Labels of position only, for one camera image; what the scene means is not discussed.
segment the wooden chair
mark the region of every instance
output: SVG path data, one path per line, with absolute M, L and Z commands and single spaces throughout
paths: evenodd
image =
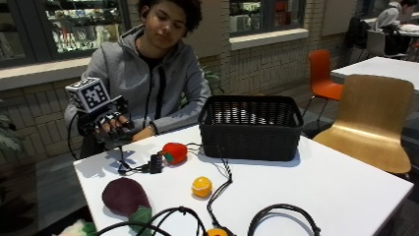
M 350 76 L 336 122 L 314 140 L 390 173 L 407 173 L 411 165 L 401 145 L 401 133 L 413 94 L 410 82 Z

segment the orange chair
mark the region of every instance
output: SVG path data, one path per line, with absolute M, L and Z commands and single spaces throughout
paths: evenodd
M 310 86 L 314 96 L 312 97 L 304 113 L 310 106 L 312 100 L 318 97 L 326 99 L 321 113 L 318 114 L 317 121 L 324 113 L 329 99 L 341 100 L 341 93 L 344 85 L 336 84 L 330 79 L 330 53 L 329 50 L 314 50 L 309 54 L 310 61 Z
M 278 1 L 276 6 L 277 12 L 288 10 L 288 1 Z

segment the curly hair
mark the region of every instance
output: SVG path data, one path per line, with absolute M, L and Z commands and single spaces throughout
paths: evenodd
M 137 11 L 141 16 L 141 9 L 147 6 L 152 8 L 156 4 L 159 4 L 164 0 L 139 0 Z M 201 0 L 165 0 L 173 2 L 176 5 L 183 8 L 185 14 L 187 14 L 187 23 L 185 27 L 188 29 L 188 32 L 193 32 L 199 26 L 200 22 L 203 20 L 203 10 L 201 10 Z

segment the black basket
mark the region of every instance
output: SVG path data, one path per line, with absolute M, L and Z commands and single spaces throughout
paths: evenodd
M 292 97 L 212 96 L 199 122 L 207 156 L 294 159 L 304 122 Z

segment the black cable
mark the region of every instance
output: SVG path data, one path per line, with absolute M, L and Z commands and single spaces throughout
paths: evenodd
M 74 156 L 74 158 L 76 160 L 79 160 L 79 158 L 78 158 L 76 153 L 75 153 L 75 151 L 74 151 L 74 149 L 71 147 L 71 127 L 72 127 L 72 124 L 74 124 L 74 121 L 75 121 L 78 115 L 79 115 L 79 112 L 76 112 L 76 114 L 71 118 L 68 129 L 67 129 L 67 145 L 68 145 L 70 153 L 71 153 L 71 155 Z
M 148 161 L 147 164 L 143 164 L 135 168 L 129 166 L 129 164 L 125 161 L 124 158 L 124 151 L 123 151 L 123 146 L 119 146 L 120 154 L 121 154 L 121 161 L 120 161 L 120 167 L 119 167 L 119 173 L 121 175 L 128 175 L 129 172 L 133 173 L 156 173 L 153 172 L 152 166 L 151 166 L 151 161 Z
M 108 231 L 113 230 L 115 228 L 119 228 L 121 226 L 127 226 L 127 225 L 137 225 L 137 226 L 143 226 L 141 229 L 145 229 L 145 228 L 149 228 L 152 230 L 156 230 L 159 233 L 161 233 L 163 235 L 165 236 L 172 236 L 167 231 L 164 231 L 163 229 L 157 228 L 156 226 L 153 225 L 147 225 L 145 223 L 143 222 L 139 222 L 139 221 L 127 221 L 127 222 L 121 222 L 121 223 L 116 223 L 111 226 L 108 226 L 107 228 L 104 228 L 101 231 L 99 231 L 95 236 L 100 236 L 103 235 L 104 233 L 107 233 Z
M 157 227 L 160 228 L 163 222 L 167 220 L 167 218 L 176 212 L 176 210 L 171 211 L 167 213 L 167 215 L 163 217 L 163 219 L 160 220 L 160 222 L 157 223 Z
M 258 224 L 260 224 L 262 218 L 266 216 L 269 211 L 274 208 L 284 208 L 284 209 L 289 209 L 289 210 L 293 210 L 293 211 L 301 213 L 302 216 L 306 218 L 310 226 L 312 226 L 314 236 L 320 236 L 321 229 L 320 229 L 320 227 L 317 227 L 317 225 L 314 223 L 314 219 L 312 218 L 310 214 L 298 206 L 293 206 L 293 205 L 288 205 L 288 204 L 278 204 L 278 205 L 268 206 L 256 214 L 256 216 L 252 219 L 250 225 L 249 225 L 248 236 L 254 235 L 254 231 L 257 230 L 257 227 L 258 227 Z
M 197 155 L 195 152 L 188 151 L 188 153 L 191 153 L 191 154 L 193 154 L 196 157 L 199 157 L 199 155 Z M 224 170 L 224 171 L 226 172 L 226 170 L 224 169 L 224 167 L 222 167 L 222 166 L 219 166 L 216 163 L 212 163 L 212 164 L 213 164 L 213 166 L 217 168 L 220 174 L 221 174 L 225 178 L 228 178 L 226 174 L 221 172 L 221 170 Z
M 180 211 L 180 212 L 184 213 L 184 214 L 189 213 L 189 214 L 196 218 L 196 220 L 197 220 L 197 222 L 199 222 L 199 225 L 201 226 L 201 228 L 203 228 L 203 230 L 204 230 L 204 235 L 208 235 L 207 227 L 205 227 L 205 225 L 204 225 L 204 223 L 203 223 L 203 221 L 201 221 L 201 219 L 200 219 L 197 213 L 196 213 L 191 208 L 184 207 L 184 206 L 172 207 L 172 208 L 167 208 L 167 209 L 161 210 L 161 211 L 147 221 L 144 227 L 139 230 L 139 232 L 137 232 L 136 235 L 137 235 L 137 236 L 141 235 L 141 233 L 145 231 L 148 225 L 152 225 L 152 222 L 156 220 L 156 218 L 160 217 L 160 215 L 163 215 L 164 213 L 171 213 L 171 214 L 172 214 L 172 213 L 173 213 L 172 211 Z
M 221 194 L 224 193 L 224 191 L 226 190 L 228 186 L 233 183 L 233 174 L 232 174 L 232 170 L 230 170 L 230 167 L 229 167 L 229 164 L 228 164 L 228 160 L 225 160 L 222 158 L 222 153 L 221 153 L 221 150 L 220 150 L 220 146 L 217 146 L 217 149 L 219 149 L 219 155 L 220 155 L 220 159 L 222 161 L 222 164 L 224 164 L 224 168 L 225 168 L 225 171 L 226 171 L 226 176 L 228 176 L 228 180 L 226 182 L 217 188 L 217 190 L 213 192 L 213 194 L 211 195 L 211 198 L 209 198 L 209 203 L 208 203 L 208 211 L 209 211 L 209 216 L 211 216 L 211 219 L 212 219 L 212 225 L 213 227 L 216 228 L 224 228 L 217 220 L 217 217 L 215 216 L 213 212 L 212 212 L 212 204 L 213 202 L 216 201 L 216 199 L 221 196 Z

